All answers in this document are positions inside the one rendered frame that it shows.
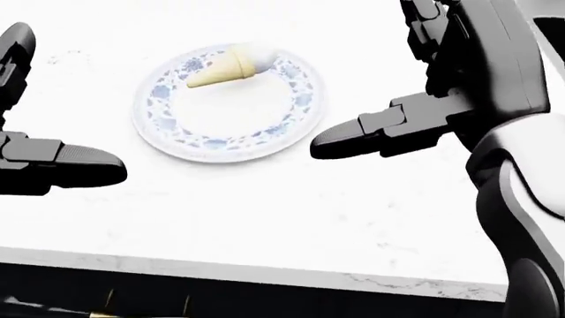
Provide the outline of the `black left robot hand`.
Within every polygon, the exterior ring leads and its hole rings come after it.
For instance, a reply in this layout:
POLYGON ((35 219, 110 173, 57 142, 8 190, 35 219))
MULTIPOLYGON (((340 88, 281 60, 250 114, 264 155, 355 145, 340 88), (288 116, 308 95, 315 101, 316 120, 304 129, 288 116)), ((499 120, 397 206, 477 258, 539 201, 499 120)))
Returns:
POLYGON ((14 23, 0 35, 0 195, 41 196, 53 186, 89 188, 124 182, 127 169, 116 155, 5 131, 4 113, 25 92, 35 46, 27 23, 14 23))

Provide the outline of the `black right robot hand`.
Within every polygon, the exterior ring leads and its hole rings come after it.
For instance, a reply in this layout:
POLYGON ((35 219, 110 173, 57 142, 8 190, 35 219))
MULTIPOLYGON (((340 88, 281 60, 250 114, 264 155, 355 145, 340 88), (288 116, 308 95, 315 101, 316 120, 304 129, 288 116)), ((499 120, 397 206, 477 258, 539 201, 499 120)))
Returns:
POLYGON ((399 0, 425 92, 392 100, 313 139, 320 160, 433 148, 453 133, 473 149, 495 126, 547 113, 538 43, 515 0, 399 0))

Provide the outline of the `ice cream cone dessert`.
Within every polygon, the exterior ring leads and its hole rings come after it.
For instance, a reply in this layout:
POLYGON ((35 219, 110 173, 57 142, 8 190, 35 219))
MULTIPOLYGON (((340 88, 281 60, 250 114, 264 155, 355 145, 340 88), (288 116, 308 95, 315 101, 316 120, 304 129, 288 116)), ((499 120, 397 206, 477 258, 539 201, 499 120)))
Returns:
POLYGON ((186 86, 196 88, 249 79, 268 71, 278 55, 278 49, 255 42, 231 44, 223 53, 210 57, 211 65, 207 68, 188 76, 186 86))

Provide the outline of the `white blue floral plate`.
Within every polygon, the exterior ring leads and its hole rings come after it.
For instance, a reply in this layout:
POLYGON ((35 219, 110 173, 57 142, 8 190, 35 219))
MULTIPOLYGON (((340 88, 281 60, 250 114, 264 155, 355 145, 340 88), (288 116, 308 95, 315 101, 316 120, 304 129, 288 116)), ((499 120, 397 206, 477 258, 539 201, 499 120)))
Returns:
POLYGON ((319 74, 280 51, 263 73, 205 87, 186 83, 228 45, 196 49, 154 68, 139 85, 132 122, 163 153, 198 163, 239 163, 278 153, 313 131, 326 113, 319 74))

